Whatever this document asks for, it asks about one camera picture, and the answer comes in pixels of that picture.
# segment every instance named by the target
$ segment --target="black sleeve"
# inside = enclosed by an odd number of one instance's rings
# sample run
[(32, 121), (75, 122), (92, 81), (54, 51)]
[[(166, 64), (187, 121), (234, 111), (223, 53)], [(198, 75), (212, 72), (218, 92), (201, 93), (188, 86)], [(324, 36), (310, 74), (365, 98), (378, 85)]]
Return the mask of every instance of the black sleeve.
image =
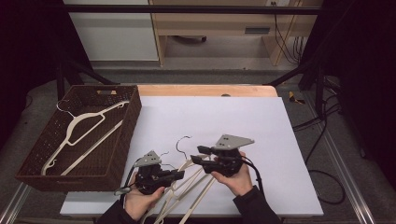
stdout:
[(279, 224), (280, 219), (271, 209), (265, 196), (260, 193), (256, 186), (243, 196), (233, 199), (236, 207), (244, 219), (244, 224)]
[(96, 222), (97, 224), (136, 224), (124, 210), (119, 201), (116, 201), (105, 211)]

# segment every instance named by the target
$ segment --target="wicker basket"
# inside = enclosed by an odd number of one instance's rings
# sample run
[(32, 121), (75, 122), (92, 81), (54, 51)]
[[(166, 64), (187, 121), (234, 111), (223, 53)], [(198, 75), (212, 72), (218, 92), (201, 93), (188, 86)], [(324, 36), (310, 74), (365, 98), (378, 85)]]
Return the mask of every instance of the wicker basket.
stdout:
[[(41, 169), (64, 141), (73, 116), (96, 113), (119, 103), (124, 107), (107, 111), (105, 119), (75, 145), (65, 145), (56, 156), (55, 164), (45, 175)], [(23, 162), (16, 178), (42, 191), (112, 191), (120, 187), (134, 127), (141, 110), (136, 86), (72, 86), (56, 110), (31, 152)], [(75, 142), (102, 117), (80, 121), (69, 138)], [(76, 159), (99, 141), (122, 120), (121, 126), (109, 135), (67, 175), (61, 175)]]

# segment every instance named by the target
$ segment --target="hand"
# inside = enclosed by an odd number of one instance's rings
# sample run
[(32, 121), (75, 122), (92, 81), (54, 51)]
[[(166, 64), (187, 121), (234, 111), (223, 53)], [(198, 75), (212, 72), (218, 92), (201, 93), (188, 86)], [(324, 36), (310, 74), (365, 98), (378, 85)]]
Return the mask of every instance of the hand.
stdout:
[[(134, 172), (131, 183), (134, 183), (137, 172)], [(132, 190), (125, 197), (125, 211), (135, 221), (139, 220), (149, 208), (153, 208), (155, 203), (163, 195), (165, 187), (158, 188), (150, 195), (141, 193), (135, 185), (132, 185)]]
[[(246, 156), (245, 152), (239, 153), (242, 157)], [(242, 164), (239, 172), (233, 176), (226, 177), (216, 171), (211, 174), (219, 181), (219, 183), (226, 185), (235, 196), (245, 195), (253, 189), (248, 166), (244, 163)]]

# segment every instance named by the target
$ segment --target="metal frame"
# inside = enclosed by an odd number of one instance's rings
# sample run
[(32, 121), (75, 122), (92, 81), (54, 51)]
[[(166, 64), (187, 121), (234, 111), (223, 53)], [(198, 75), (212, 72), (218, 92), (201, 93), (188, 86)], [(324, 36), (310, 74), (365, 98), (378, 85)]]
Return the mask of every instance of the metal frame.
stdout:
[(205, 13), (320, 15), (340, 9), (323, 7), (239, 7), (239, 6), (142, 6), (142, 5), (45, 5), (44, 10), (85, 13)]
[[(303, 92), (303, 95), (314, 117), (316, 115), (316, 109), (313, 106), (314, 100), (309, 94)], [(322, 132), (324, 124), (320, 123), (318, 126), (318, 131)], [(332, 140), (332, 136), (327, 130), (325, 130), (324, 132), (325, 134), (323, 135), (323, 137), (327, 145), (326, 148), (329, 152), (332, 164), (334, 165), (335, 171), (339, 175), (340, 181), (346, 190), (346, 195), (348, 196), (349, 201), (352, 204), (353, 209), (355, 210), (356, 216), (358, 217), (361, 224), (375, 224), (375, 220), (370, 211), (370, 208), (368, 207), (366, 201), (364, 201), (363, 196), (361, 195), (361, 191), (359, 190), (358, 185), (353, 179), (352, 173), (350, 173), (336, 144)]]
[(20, 183), (20, 185), (18, 186), (17, 190), (14, 193), (14, 196), (12, 197), (11, 201), (8, 203), (7, 208), (2, 212), (0, 216), (1, 224), (14, 223), (31, 189), (32, 187)]

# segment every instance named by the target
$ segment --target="white tabletop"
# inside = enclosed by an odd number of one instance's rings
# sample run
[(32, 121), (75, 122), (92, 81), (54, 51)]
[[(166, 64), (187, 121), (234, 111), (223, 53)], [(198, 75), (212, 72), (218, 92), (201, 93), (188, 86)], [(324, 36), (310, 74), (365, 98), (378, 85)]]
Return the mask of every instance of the white tabletop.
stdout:
[[(259, 169), (265, 197), (276, 214), (323, 215), (281, 98), (141, 96), (141, 101), (142, 110), (131, 140), (124, 178), (132, 164), (151, 150), (158, 155), (169, 152), (161, 156), (163, 163), (180, 166), (185, 157), (176, 151), (176, 143), (183, 136), (191, 138), (181, 140), (178, 147), (189, 157), (198, 154), (197, 146), (213, 147), (227, 133), (255, 140), (240, 150)], [(173, 168), (163, 165), (163, 169)], [(250, 169), (250, 173), (253, 184), (257, 185), (254, 170)], [(198, 190), (189, 194), (171, 215), (183, 216), (198, 194)], [(112, 192), (69, 192), (61, 214), (97, 217), (117, 199)], [(231, 192), (215, 182), (192, 215), (238, 215), (232, 199)]]

